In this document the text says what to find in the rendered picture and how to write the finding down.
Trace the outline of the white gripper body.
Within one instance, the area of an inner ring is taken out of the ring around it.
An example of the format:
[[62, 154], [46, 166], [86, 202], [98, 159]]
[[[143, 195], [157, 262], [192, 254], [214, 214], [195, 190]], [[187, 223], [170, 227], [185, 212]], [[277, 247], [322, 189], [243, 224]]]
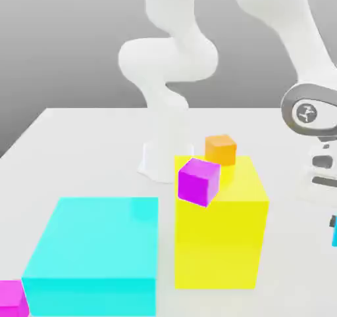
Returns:
[[299, 197], [319, 206], [337, 207], [337, 179], [306, 172], [299, 183]]

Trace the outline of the small orange cube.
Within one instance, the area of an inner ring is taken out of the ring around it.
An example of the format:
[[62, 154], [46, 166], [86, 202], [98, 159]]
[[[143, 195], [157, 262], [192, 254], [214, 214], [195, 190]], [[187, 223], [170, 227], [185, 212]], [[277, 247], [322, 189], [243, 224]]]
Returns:
[[212, 135], [205, 138], [205, 159], [222, 166], [236, 163], [237, 144], [229, 135]]

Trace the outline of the small purple cube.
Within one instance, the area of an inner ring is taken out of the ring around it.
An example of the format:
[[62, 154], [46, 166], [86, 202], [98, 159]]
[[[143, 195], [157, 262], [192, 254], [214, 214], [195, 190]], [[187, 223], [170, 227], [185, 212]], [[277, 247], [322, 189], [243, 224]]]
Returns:
[[208, 207], [219, 192], [221, 165], [191, 158], [178, 171], [178, 198]]

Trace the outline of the small magenta cube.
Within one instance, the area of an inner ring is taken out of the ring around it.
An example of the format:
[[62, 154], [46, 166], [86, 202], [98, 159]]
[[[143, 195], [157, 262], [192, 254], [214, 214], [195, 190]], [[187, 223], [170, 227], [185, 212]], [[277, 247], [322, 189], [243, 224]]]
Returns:
[[22, 282], [0, 280], [0, 317], [29, 317], [29, 314]]

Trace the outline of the large yellow box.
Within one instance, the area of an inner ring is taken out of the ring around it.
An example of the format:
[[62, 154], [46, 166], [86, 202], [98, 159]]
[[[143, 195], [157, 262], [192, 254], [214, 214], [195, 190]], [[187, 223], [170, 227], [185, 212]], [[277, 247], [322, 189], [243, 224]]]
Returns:
[[269, 198], [249, 156], [222, 167], [220, 190], [208, 207], [176, 198], [174, 286], [253, 289]]

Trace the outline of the large cyan box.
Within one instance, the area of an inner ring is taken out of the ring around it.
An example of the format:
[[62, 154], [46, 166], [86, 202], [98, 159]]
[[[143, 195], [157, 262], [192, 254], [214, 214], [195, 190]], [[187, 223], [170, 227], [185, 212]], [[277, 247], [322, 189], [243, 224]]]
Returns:
[[33, 317], [154, 317], [159, 202], [57, 203], [22, 275]]

